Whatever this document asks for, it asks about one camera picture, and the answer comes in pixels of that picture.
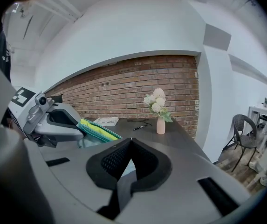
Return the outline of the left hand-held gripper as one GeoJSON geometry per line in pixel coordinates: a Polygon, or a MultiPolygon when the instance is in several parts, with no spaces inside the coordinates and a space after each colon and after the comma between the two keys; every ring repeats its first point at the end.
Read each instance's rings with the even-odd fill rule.
{"type": "Polygon", "coordinates": [[[32,87],[19,87],[9,103],[11,118],[30,140],[40,147],[56,147],[57,142],[78,141],[84,134],[77,128],[80,114],[69,104],[56,103],[32,87]],[[40,121],[50,110],[50,122],[40,121]]]}

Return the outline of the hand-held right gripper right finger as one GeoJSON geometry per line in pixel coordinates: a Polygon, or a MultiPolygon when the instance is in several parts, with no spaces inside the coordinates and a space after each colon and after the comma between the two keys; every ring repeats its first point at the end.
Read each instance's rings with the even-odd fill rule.
{"type": "Polygon", "coordinates": [[[170,158],[172,171],[156,190],[131,194],[125,186],[133,174],[121,179],[118,224],[209,224],[246,202],[249,192],[210,162],[192,139],[172,138],[167,144],[146,144],[170,158]]]}

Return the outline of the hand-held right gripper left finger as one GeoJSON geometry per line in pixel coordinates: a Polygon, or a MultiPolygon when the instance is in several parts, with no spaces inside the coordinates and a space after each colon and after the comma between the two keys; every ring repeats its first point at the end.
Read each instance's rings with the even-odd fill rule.
{"type": "Polygon", "coordinates": [[[95,185],[86,171],[90,157],[118,144],[121,140],[92,147],[78,149],[75,143],[59,144],[57,148],[41,147],[39,151],[45,161],[68,158],[63,164],[48,168],[50,179],[49,191],[57,199],[69,204],[81,205],[90,211],[97,212],[110,202],[112,191],[95,185]]]}

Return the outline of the light blue zip pouch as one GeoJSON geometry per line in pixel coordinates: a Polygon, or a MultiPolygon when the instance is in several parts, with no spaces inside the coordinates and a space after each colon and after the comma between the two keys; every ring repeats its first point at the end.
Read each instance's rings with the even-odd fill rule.
{"type": "MultiPolygon", "coordinates": [[[[122,136],[116,132],[87,119],[81,119],[76,125],[76,128],[84,135],[84,137],[77,142],[79,149],[122,139],[122,136]]],[[[137,180],[136,168],[132,159],[128,162],[121,179],[132,182],[137,180]]]]}

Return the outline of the printed white booklet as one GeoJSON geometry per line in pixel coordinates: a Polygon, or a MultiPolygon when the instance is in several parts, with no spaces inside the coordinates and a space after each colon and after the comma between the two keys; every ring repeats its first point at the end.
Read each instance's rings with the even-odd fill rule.
{"type": "Polygon", "coordinates": [[[118,117],[97,118],[93,122],[101,126],[115,126],[119,121],[118,117]]]}

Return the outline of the pink vase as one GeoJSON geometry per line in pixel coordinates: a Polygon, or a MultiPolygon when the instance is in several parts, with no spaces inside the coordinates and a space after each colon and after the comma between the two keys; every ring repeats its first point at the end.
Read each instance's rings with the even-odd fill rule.
{"type": "Polygon", "coordinates": [[[165,121],[162,117],[157,119],[157,134],[165,134],[165,121]]]}

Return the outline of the black wicker patio chair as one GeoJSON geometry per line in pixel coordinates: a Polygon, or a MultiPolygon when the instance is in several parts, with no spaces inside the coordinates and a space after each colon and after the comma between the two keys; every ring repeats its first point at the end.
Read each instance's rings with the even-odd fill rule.
{"type": "Polygon", "coordinates": [[[229,142],[223,148],[223,150],[226,150],[230,142],[234,141],[234,143],[236,144],[235,148],[237,148],[237,146],[240,146],[242,152],[241,152],[240,158],[236,162],[231,172],[233,172],[236,169],[237,165],[239,164],[241,158],[243,157],[247,149],[253,149],[253,154],[250,157],[247,163],[247,166],[249,166],[249,163],[251,162],[253,156],[255,155],[257,151],[257,126],[256,124],[246,115],[236,114],[234,115],[232,119],[232,125],[233,125],[233,137],[229,140],[229,142]],[[252,129],[252,131],[249,132],[248,134],[245,133],[245,124],[248,124],[252,129]]]}

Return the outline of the white and pink flower bouquet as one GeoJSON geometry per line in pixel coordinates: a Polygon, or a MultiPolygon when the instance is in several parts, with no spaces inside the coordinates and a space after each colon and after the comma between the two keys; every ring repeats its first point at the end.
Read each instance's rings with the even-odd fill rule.
{"type": "Polygon", "coordinates": [[[146,95],[143,103],[149,108],[150,112],[161,118],[164,122],[171,123],[171,114],[166,106],[166,95],[161,88],[156,88],[151,95],[146,95]]]}

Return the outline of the white side desk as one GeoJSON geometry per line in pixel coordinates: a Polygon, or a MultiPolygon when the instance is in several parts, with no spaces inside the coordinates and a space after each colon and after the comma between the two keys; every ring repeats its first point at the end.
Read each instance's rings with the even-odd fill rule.
{"type": "Polygon", "coordinates": [[[267,107],[264,107],[262,104],[249,106],[247,116],[255,123],[255,125],[258,124],[260,115],[267,116],[267,107]]]}

